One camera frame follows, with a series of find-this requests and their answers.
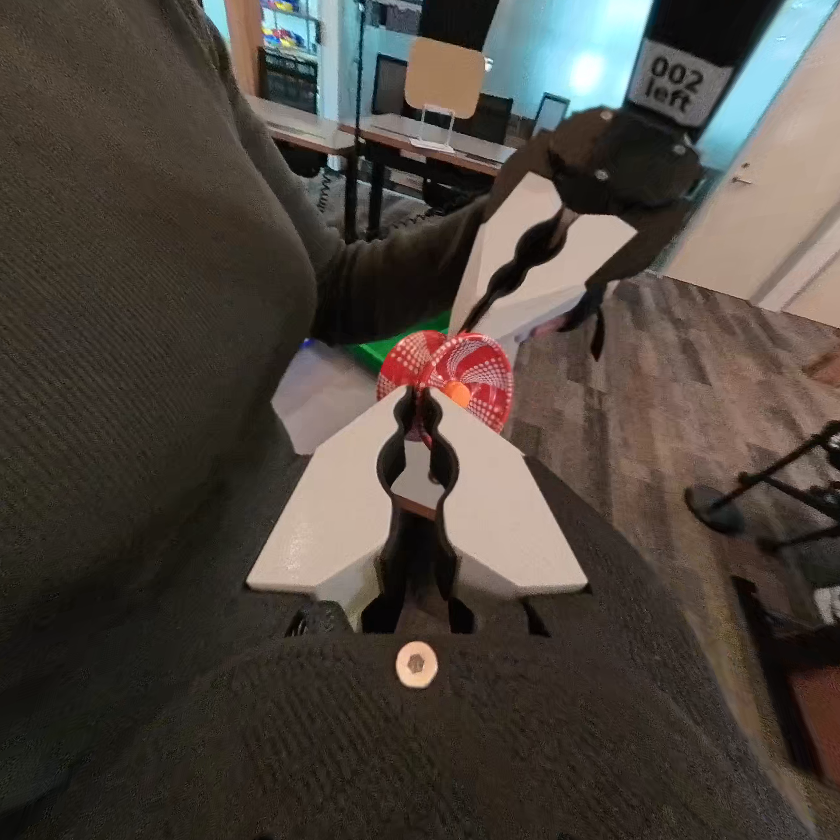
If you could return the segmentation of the person's left hand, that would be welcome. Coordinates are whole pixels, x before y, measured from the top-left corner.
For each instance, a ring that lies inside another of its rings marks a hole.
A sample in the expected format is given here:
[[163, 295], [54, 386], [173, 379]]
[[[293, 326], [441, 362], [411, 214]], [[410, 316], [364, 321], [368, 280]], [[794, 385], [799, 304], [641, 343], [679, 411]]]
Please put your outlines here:
[[591, 304], [582, 298], [574, 306], [564, 306], [561, 311], [545, 314], [535, 323], [522, 329], [518, 333], [516, 341], [518, 344], [522, 344], [549, 333], [568, 332], [576, 329], [590, 316], [591, 308]]

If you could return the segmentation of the red white yo-yo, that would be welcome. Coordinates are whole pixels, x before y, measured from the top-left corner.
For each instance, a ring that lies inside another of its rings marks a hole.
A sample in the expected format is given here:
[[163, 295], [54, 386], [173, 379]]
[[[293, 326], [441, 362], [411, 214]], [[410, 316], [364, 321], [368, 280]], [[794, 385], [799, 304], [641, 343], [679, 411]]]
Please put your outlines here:
[[506, 425], [513, 401], [511, 363], [495, 339], [477, 332], [452, 337], [421, 330], [399, 339], [385, 356], [375, 384], [383, 400], [410, 386], [416, 397], [432, 387], [496, 434]]

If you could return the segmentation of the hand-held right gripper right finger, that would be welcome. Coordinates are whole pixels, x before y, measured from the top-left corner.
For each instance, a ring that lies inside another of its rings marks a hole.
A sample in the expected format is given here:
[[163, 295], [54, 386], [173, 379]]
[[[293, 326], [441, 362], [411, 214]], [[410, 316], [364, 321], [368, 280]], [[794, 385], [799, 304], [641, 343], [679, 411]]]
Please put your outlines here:
[[518, 602], [589, 584], [522, 452], [441, 391], [427, 391], [429, 472], [446, 599]]

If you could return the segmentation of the white door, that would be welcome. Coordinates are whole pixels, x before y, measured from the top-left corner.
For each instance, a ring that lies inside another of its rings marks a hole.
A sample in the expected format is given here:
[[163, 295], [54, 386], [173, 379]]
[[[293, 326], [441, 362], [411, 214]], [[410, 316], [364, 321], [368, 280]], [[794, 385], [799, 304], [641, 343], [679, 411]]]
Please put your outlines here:
[[835, 6], [664, 275], [756, 302], [838, 204], [839, 12]]

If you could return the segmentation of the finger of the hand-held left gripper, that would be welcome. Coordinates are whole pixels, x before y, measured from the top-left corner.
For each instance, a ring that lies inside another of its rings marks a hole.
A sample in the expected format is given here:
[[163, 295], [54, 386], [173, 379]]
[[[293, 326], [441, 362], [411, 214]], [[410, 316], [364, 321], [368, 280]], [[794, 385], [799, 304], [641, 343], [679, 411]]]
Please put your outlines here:
[[[550, 179], [526, 174], [490, 219], [479, 226], [451, 309], [450, 335], [465, 330], [469, 313], [487, 291], [494, 273], [513, 260], [520, 237], [534, 225], [551, 219], [561, 207]], [[537, 266], [519, 289], [491, 306], [474, 330], [486, 335], [518, 334], [559, 305], [559, 289], [559, 282], [550, 279], [549, 266]]]
[[[530, 268], [519, 289], [496, 302], [476, 331], [496, 340], [522, 340], [526, 332], [567, 312], [583, 295], [585, 282], [637, 236], [637, 228], [616, 216], [579, 215], [563, 207], [545, 222], [570, 222], [565, 245]], [[490, 279], [515, 256], [520, 237], [541, 220], [535, 212], [500, 210], [479, 226], [459, 284], [459, 329], [487, 291]]]

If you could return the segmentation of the green plastic bin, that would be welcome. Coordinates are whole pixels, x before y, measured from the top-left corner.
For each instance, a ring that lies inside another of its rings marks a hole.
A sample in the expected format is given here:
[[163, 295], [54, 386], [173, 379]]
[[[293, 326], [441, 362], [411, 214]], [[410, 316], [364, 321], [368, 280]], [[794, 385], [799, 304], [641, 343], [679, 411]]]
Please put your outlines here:
[[377, 374], [380, 371], [386, 356], [400, 341], [411, 333], [412, 331], [409, 331], [374, 342], [345, 344], [343, 346], [343, 350], [349, 354], [354, 361], [360, 363], [364, 369], [373, 374]]

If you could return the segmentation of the shelf with coloured bins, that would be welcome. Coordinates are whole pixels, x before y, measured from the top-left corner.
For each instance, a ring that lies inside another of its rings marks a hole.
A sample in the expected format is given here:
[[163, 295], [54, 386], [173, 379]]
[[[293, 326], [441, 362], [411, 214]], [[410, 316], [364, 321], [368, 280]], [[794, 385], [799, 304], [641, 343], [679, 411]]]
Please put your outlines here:
[[320, 113], [321, 18], [318, 1], [261, 1], [259, 96]]

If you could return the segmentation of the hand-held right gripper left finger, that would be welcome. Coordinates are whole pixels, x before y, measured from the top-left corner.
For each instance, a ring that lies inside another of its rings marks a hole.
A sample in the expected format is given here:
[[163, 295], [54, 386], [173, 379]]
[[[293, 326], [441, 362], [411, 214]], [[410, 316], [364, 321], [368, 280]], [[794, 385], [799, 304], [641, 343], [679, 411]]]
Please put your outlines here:
[[335, 602], [361, 619], [380, 594], [392, 526], [379, 457], [391, 438], [403, 443], [406, 409], [411, 417], [413, 391], [398, 388], [316, 449], [248, 573], [251, 591]]

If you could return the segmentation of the small black monitor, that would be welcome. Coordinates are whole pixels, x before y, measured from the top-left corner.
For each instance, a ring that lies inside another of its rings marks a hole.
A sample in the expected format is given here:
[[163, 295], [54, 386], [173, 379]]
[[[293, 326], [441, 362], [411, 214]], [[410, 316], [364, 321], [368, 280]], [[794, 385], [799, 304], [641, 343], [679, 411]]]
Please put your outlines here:
[[565, 119], [571, 100], [560, 95], [544, 92], [535, 115], [532, 134], [536, 136], [543, 131], [554, 131]]

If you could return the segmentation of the person's left forearm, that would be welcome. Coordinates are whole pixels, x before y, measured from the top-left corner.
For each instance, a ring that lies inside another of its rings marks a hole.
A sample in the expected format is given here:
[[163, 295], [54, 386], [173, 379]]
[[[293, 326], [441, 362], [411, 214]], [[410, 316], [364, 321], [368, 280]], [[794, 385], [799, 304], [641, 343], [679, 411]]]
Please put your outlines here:
[[340, 238], [317, 271], [309, 337], [329, 345], [383, 340], [451, 309], [486, 208], [481, 197], [383, 239]]

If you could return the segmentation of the long wooden desk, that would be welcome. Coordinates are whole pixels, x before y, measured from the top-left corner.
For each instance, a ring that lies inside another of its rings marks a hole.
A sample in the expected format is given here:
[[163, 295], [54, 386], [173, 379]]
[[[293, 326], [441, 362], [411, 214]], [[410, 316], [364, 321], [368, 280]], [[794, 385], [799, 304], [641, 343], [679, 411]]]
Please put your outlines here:
[[364, 236], [373, 239], [381, 229], [387, 170], [412, 174], [464, 193], [477, 193], [490, 186], [515, 151], [507, 145], [458, 132], [446, 141], [446, 132], [435, 126], [430, 128], [433, 138], [421, 140], [423, 125], [419, 121], [392, 113], [364, 118], [355, 128], [255, 96], [245, 98], [275, 141], [345, 160], [343, 235], [346, 242], [358, 237], [356, 211], [362, 161], [370, 166]]

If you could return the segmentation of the wooden post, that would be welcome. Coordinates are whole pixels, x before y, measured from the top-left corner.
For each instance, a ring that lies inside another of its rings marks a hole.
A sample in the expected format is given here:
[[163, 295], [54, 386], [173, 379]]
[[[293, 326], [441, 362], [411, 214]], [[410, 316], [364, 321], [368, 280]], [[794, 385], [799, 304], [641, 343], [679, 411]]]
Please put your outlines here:
[[259, 1], [224, 1], [229, 34], [229, 52], [240, 90], [259, 95], [258, 49], [263, 46]]

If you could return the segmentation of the cardboard box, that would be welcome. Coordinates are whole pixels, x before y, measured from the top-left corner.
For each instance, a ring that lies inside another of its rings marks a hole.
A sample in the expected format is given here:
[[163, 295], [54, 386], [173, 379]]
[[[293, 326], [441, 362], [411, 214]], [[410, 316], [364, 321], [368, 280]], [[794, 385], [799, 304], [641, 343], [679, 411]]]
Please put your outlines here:
[[731, 583], [790, 759], [837, 791], [838, 625], [775, 612], [763, 603], [755, 583], [736, 575]]

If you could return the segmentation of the tan chair back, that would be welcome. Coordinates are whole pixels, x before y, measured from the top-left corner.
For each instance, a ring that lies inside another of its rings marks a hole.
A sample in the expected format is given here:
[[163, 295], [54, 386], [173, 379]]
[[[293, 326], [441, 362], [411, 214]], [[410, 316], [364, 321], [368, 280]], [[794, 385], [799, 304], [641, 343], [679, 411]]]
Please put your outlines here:
[[486, 72], [480, 51], [417, 36], [407, 61], [404, 99], [413, 109], [437, 109], [455, 119], [470, 119]]

